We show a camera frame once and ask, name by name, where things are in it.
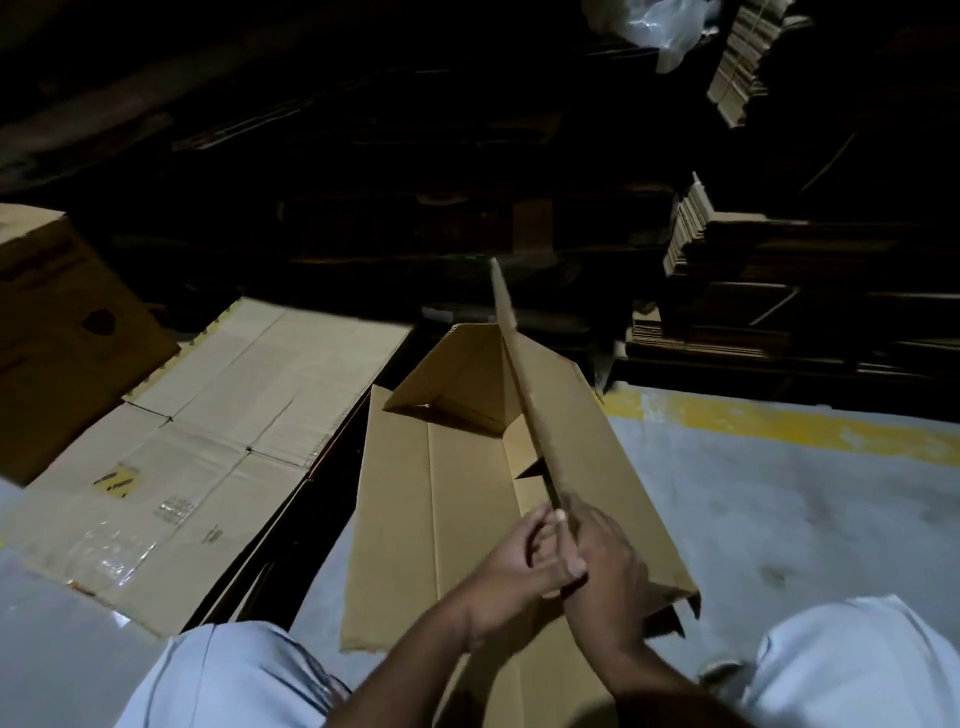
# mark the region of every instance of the cardboard box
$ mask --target cardboard box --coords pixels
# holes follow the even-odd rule
[[[554,486],[614,514],[648,563],[653,590],[638,619],[682,598],[699,613],[696,585],[580,370],[516,331],[496,261],[493,290],[497,324],[454,327],[393,393],[372,389],[345,649],[393,646]],[[544,468],[550,488],[535,474]],[[471,655],[446,709],[486,706],[491,726],[560,726],[609,702],[550,609]]]
[[[177,345],[63,213],[0,204],[0,475],[26,485]]]
[[[57,458],[0,540],[178,634],[408,331],[241,300]]]

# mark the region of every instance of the open cardboard box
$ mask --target open cardboard box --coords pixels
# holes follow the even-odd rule
[[[672,615],[682,598],[699,615],[697,587],[580,370],[516,331],[496,261],[492,277],[496,324],[454,327],[393,393],[372,389],[344,649],[389,649],[558,490],[614,515],[647,562],[638,619]],[[442,719],[480,710],[490,726],[566,726],[609,704],[559,613],[544,601],[465,659]]]

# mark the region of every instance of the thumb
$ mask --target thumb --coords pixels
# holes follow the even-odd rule
[[[579,555],[551,559],[530,569],[527,575],[531,595],[546,596],[556,592],[587,573],[587,562]]]

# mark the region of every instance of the plastic bag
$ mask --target plastic bag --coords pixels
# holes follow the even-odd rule
[[[616,33],[640,48],[659,48],[657,72],[669,73],[700,40],[719,0],[583,0],[595,33]]]

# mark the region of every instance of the leg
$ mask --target leg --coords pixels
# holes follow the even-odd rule
[[[332,685],[272,624],[208,624],[171,641],[117,728],[318,728],[339,700]]]
[[[764,637],[742,706],[778,728],[956,725],[960,657],[895,596],[827,604]]]

